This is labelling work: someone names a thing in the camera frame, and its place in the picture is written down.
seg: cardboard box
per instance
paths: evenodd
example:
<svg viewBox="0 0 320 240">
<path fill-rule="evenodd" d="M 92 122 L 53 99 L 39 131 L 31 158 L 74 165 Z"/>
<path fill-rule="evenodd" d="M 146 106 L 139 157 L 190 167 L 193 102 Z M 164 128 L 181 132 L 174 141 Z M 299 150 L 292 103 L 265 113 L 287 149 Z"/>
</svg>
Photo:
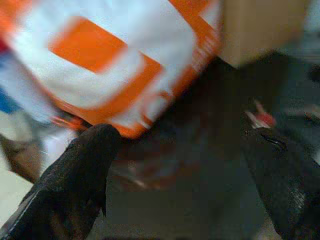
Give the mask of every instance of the cardboard box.
<svg viewBox="0 0 320 240">
<path fill-rule="evenodd" d="M 303 32 L 309 0 L 225 0 L 224 47 L 233 67 L 252 62 Z"/>
</svg>

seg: red object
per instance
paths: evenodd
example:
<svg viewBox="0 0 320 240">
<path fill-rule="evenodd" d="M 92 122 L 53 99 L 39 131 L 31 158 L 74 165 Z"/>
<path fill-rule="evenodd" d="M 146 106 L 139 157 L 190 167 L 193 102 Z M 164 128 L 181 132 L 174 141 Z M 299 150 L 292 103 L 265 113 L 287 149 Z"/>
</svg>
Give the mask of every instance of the red object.
<svg viewBox="0 0 320 240">
<path fill-rule="evenodd" d="M 5 45 L 5 43 L 0 39 L 0 53 L 5 52 L 8 50 L 8 47 Z"/>
<path fill-rule="evenodd" d="M 255 117 L 256 119 L 258 119 L 261 122 L 264 122 L 271 128 L 273 128 L 277 123 L 276 120 L 270 114 L 267 113 L 259 113 Z"/>
</svg>

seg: brown cardboard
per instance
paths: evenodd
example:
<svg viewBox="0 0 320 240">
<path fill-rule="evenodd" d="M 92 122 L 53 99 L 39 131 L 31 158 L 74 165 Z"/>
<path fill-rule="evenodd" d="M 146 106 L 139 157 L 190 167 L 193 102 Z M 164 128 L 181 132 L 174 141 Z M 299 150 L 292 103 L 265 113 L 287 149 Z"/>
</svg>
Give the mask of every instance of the brown cardboard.
<svg viewBox="0 0 320 240">
<path fill-rule="evenodd" d="M 220 58 L 234 67 L 252 62 L 288 41 L 304 27 L 308 0 L 225 0 Z"/>
</svg>

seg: dark floor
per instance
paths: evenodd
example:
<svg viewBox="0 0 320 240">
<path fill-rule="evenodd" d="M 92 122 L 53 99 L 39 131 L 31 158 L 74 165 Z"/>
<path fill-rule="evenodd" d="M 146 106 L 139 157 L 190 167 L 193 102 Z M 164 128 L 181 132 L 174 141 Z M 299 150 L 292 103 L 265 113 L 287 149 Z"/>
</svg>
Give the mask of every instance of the dark floor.
<svg viewBox="0 0 320 240">
<path fill-rule="evenodd" d="M 97 219 L 89 239 L 250 239 L 268 216 L 240 152 L 249 128 L 244 110 L 253 110 L 253 98 L 272 110 L 292 61 L 273 54 L 235 70 L 215 60 L 168 111 L 175 123 L 177 112 L 210 113 L 199 118 L 206 133 L 195 148 L 201 169 L 164 191 L 123 192 L 109 182 L 107 218 Z"/>
</svg>

